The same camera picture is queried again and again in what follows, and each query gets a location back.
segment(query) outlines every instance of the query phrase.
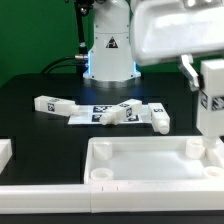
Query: blue light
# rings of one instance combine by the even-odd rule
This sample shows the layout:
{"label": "blue light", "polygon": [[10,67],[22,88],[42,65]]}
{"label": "blue light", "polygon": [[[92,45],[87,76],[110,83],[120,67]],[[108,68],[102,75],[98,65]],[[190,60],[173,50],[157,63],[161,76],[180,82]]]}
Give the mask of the blue light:
{"label": "blue light", "polygon": [[136,62],[134,62],[134,73],[135,74],[139,73],[136,67],[137,67],[137,64],[136,64]]}
{"label": "blue light", "polygon": [[90,60],[90,51],[88,52],[88,75],[90,75],[90,66],[91,66],[91,60]]}

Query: black tabletop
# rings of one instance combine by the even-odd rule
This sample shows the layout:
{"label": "black tabletop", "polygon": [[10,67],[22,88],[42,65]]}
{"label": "black tabletop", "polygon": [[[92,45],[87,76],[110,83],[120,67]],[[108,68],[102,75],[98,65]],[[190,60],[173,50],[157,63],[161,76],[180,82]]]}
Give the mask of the black tabletop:
{"label": "black tabletop", "polygon": [[[131,98],[160,102],[171,119],[169,135],[200,134],[195,127],[197,93],[182,74],[145,74],[138,85],[121,89],[86,86],[76,74],[18,75],[0,88],[0,136],[13,145],[0,185],[82,184],[90,138],[160,135],[150,124],[68,125],[67,117],[34,110],[33,99],[41,95],[79,105],[113,105]],[[214,215],[216,223],[223,223],[223,212],[2,215],[0,223],[206,224],[214,222]]]}

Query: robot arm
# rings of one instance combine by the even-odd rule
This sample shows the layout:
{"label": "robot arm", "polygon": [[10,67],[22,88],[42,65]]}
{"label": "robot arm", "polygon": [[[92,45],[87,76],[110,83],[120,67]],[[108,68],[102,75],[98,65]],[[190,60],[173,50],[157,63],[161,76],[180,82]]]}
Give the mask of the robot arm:
{"label": "robot arm", "polygon": [[180,59],[191,90],[202,87],[193,56],[224,49],[222,0],[133,0],[130,29],[134,61],[152,65]]}

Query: warning label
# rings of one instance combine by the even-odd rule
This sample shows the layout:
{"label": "warning label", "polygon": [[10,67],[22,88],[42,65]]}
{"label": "warning label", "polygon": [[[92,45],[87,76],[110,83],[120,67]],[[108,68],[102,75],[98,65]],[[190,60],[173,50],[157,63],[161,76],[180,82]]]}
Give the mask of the warning label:
{"label": "warning label", "polygon": [[117,43],[116,43],[114,37],[110,38],[110,41],[108,42],[106,48],[118,48]]}

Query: green background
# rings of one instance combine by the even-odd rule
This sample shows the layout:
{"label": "green background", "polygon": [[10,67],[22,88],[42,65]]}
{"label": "green background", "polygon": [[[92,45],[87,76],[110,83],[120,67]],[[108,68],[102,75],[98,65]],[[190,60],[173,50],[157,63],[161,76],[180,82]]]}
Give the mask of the green background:
{"label": "green background", "polygon": [[[50,62],[78,53],[77,25],[72,2],[0,1],[0,86],[15,75],[39,73]],[[88,48],[93,39],[92,18],[92,15],[84,18]],[[172,72],[178,71],[178,68],[176,63],[171,63],[140,68],[140,71]],[[57,72],[75,72],[75,69],[63,68]]]}

